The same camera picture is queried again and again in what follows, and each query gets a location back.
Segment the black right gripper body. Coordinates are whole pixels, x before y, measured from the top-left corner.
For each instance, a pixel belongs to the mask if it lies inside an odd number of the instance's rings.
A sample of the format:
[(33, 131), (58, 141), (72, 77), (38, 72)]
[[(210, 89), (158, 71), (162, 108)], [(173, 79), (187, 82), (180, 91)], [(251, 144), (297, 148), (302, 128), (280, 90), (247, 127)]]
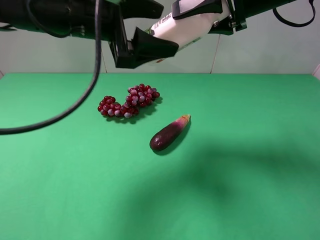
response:
[(235, 32), (245, 30), (247, 21), (245, 17), (243, 0), (222, 0), (222, 13), (216, 17), (208, 34), (233, 35)]

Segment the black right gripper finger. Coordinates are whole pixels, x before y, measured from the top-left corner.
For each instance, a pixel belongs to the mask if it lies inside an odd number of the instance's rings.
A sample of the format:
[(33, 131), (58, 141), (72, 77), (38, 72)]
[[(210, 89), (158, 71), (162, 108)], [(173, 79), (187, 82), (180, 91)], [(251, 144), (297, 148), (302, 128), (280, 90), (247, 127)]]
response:
[(175, 20), (199, 14), (221, 14), (222, 12), (221, 0), (176, 0), (171, 5), (171, 15)]

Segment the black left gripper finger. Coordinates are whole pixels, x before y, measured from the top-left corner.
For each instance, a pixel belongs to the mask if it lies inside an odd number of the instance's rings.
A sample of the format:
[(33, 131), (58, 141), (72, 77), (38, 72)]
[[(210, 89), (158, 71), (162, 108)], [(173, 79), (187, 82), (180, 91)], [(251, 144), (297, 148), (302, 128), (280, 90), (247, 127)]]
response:
[(159, 19), (164, 10), (155, 0), (122, 0), (119, 6), (124, 19)]
[(179, 45), (176, 42), (160, 39), (136, 28), (131, 39), (133, 60), (131, 68), (137, 68), (154, 60), (173, 57)]

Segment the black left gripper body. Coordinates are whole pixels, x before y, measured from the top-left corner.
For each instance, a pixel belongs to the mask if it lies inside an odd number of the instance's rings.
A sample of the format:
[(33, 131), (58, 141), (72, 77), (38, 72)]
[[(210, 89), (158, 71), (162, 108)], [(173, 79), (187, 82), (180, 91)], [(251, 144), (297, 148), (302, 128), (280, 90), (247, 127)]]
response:
[(104, 1), (108, 15), (109, 48), (116, 68), (136, 68), (131, 41), (127, 40), (124, 19), (131, 18), (132, 5), (128, 0), (114, 3)]

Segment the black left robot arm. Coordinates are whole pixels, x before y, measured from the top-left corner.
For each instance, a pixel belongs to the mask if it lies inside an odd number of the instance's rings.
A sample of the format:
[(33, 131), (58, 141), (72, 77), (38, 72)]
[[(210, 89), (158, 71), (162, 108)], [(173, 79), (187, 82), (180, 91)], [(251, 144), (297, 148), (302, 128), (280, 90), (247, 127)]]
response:
[[(17, 29), (47, 33), (56, 38), (95, 38), (94, 0), (2, 0), (1, 31)], [(101, 39), (107, 41), (116, 68), (135, 69), (145, 63), (173, 57), (176, 42), (154, 37), (139, 28), (127, 39), (124, 20), (158, 19), (164, 6), (155, 0), (104, 0), (101, 6)]]

